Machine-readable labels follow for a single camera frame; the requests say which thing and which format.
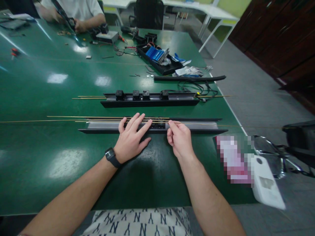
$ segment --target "green wall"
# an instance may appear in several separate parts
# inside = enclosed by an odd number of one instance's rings
[[[196,0],[196,2],[210,4],[213,2],[213,0]],[[240,18],[243,15],[244,11],[246,10],[250,2],[251,0],[220,0],[218,7],[227,11],[228,13],[231,13],[233,16]],[[196,16],[201,22],[203,22],[205,19],[205,15],[196,15]],[[212,31],[217,25],[217,23],[219,23],[219,20],[212,19],[208,26],[208,29]],[[230,27],[228,26],[220,26],[217,29],[217,31],[214,33],[214,35],[219,41],[222,42],[225,36],[228,34],[229,30],[230,30]]]

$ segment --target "blue heat sink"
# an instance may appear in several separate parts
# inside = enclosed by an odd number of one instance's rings
[[[147,51],[146,55],[154,61],[158,61],[160,57],[163,55],[164,50],[156,49],[155,47],[150,47],[150,49]]]

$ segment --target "gray floor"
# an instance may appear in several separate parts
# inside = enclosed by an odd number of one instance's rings
[[[131,11],[122,13],[122,19],[128,24]],[[174,15],[165,22],[166,30],[173,30]],[[202,45],[198,38],[201,22],[193,15],[177,21],[175,30],[188,32],[199,49]],[[206,31],[203,41],[209,35]],[[226,75],[218,85],[227,98],[243,126],[282,127],[285,124],[313,120],[310,114],[288,93],[278,90],[279,85],[255,63],[241,53],[232,43],[227,41],[215,59],[210,53],[215,52],[219,42],[213,38],[201,52],[207,65],[213,66],[213,76]],[[280,129],[245,128],[248,135],[259,134],[268,137],[276,144],[286,144],[284,133]],[[306,166],[293,159],[303,168]],[[315,179],[288,173],[285,179],[277,181],[287,210],[280,211],[262,204],[233,206],[242,222],[247,235],[315,235]],[[194,236],[203,235],[191,208],[187,209],[191,218]],[[89,214],[80,232],[91,221]],[[31,220],[32,216],[5,218],[7,227],[0,227],[0,235],[16,235]]]

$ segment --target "white desk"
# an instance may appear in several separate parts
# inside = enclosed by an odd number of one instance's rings
[[[225,41],[229,37],[230,33],[234,29],[235,25],[240,20],[239,18],[231,15],[230,13],[228,13],[228,12],[226,12],[226,11],[216,7],[216,6],[213,6],[212,4],[196,4],[196,3],[186,3],[186,2],[172,1],[172,0],[162,0],[162,1],[163,1],[165,6],[183,8],[183,12],[185,12],[185,9],[192,9],[192,10],[201,11],[204,14],[206,14],[206,18],[202,24],[202,27],[200,29],[198,36],[200,36],[202,31],[204,34],[204,31],[208,27],[211,19],[220,19],[220,22],[217,24],[217,26],[211,32],[211,34],[209,35],[209,37],[207,38],[205,43],[200,48],[199,52],[204,48],[206,43],[213,36],[214,32],[218,29],[219,26],[230,26],[231,27],[231,30],[229,31],[229,33],[225,37],[224,41],[221,43],[219,49],[214,54],[213,58],[217,55],[217,53],[219,52],[219,50],[221,49],[221,47],[223,46],[223,44],[225,43]],[[121,25],[123,25],[123,23],[122,23],[122,20],[120,18],[118,9],[119,8],[127,9],[129,7],[130,3],[135,3],[135,2],[136,2],[136,0],[103,0],[104,7],[112,7],[112,8],[116,9],[115,14],[117,15]]]

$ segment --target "watch face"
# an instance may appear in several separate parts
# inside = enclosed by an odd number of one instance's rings
[[[105,156],[106,156],[106,159],[110,161],[113,157],[115,157],[114,150],[112,148],[109,148],[108,150],[106,150]]]

